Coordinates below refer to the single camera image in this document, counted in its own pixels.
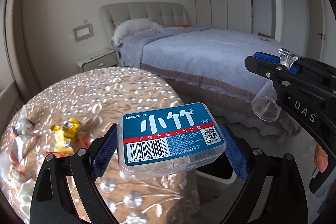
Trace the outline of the person's right hand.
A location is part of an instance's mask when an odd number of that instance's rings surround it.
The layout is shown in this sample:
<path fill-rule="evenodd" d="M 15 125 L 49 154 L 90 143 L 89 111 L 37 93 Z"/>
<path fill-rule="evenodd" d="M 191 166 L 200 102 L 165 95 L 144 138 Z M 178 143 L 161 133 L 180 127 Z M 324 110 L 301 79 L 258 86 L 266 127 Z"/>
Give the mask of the person's right hand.
<path fill-rule="evenodd" d="M 314 163 L 321 173 L 327 169 L 327 154 L 318 143 L 315 143 Z"/>

